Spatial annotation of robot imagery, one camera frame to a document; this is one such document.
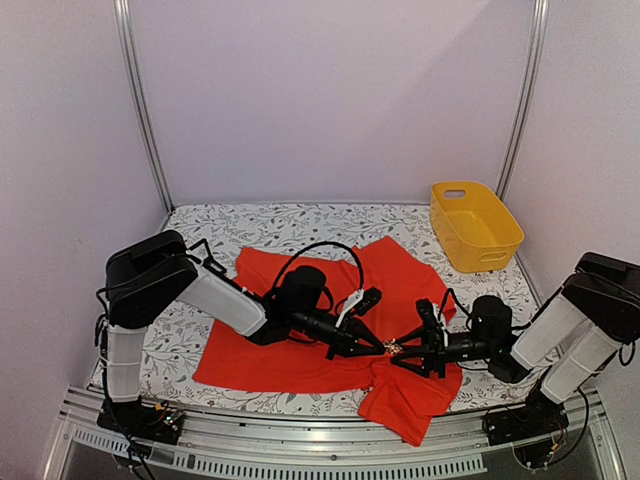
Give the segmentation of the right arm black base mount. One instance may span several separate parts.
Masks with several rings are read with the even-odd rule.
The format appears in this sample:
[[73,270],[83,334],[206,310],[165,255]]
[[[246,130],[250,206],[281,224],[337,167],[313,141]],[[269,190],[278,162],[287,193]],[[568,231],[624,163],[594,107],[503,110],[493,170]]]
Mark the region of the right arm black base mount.
[[556,404],[544,395],[530,395],[523,406],[491,409],[482,420],[482,429],[492,446],[561,433],[568,426],[564,404]]

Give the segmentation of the red t-shirt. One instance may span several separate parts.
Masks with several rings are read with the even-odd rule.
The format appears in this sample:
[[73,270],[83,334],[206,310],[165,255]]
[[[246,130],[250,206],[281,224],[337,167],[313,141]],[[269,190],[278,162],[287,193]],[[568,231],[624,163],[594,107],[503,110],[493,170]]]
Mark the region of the red t-shirt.
[[[417,328],[420,299],[445,305],[452,319],[456,308],[444,296],[447,287],[436,270],[385,237],[356,248],[363,266],[346,260],[302,258],[300,264],[323,271],[330,291],[344,299],[360,282],[382,293],[381,301],[364,322],[382,340],[397,339]],[[391,364],[389,357],[326,357],[321,343],[286,340],[258,346],[221,321],[215,321],[208,343],[193,375],[194,381],[247,392],[324,394],[367,389],[358,413],[381,424],[412,446],[421,445],[435,416],[444,414],[456,398],[463,380],[461,369],[449,366],[443,378],[424,378]]]

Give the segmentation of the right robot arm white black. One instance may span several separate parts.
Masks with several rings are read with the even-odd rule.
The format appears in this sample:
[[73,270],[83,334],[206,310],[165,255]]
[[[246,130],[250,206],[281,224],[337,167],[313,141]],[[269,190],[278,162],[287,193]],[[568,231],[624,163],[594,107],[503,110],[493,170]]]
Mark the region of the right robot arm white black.
[[575,271],[523,326],[495,295],[476,298],[464,332],[449,333],[444,308],[416,303],[420,327],[395,340],[392,364],[422,377],[443,378],[450,364],[485,360],[498,380],[527,377],[560,343],[579,331],[567,352],[538,380],[518,412],[517,427],[537,436],[552,424],[563,403],[624,346],[639,338],[639,268],[587,252]]

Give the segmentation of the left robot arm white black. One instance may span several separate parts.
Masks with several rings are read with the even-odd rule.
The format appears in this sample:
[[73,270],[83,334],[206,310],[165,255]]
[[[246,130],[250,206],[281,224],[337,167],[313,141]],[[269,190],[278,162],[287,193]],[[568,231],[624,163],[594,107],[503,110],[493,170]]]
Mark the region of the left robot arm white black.
[[381,298],[365,286],[362,263],[357,287],[338,313],[319,305],[329,297],[326,275],[310,265],[287,260],[264,294],[251,292],[227,275],[212,255],[200,259],[175,230],[163,231],[113,254],[96,297],[103,314],[96,328],[102,348],[105,397],[113,401],[111,419],[128,434],[148,426],[140,398],[139,375],[148,327],[174,302],[190,305],[264,346],[302,333],[327,345],[327,357],[381,355],[383,343],[362,321]]

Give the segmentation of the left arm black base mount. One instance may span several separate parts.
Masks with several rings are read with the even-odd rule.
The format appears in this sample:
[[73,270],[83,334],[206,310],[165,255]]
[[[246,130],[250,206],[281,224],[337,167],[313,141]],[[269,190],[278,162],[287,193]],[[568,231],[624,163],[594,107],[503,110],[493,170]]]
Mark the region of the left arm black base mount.
[[140,398],[121,403],[105,399],[97,419],[103,429],[168,445],[178,444],[183,424],[183,410],[170,407],[166,401],[145,405]]

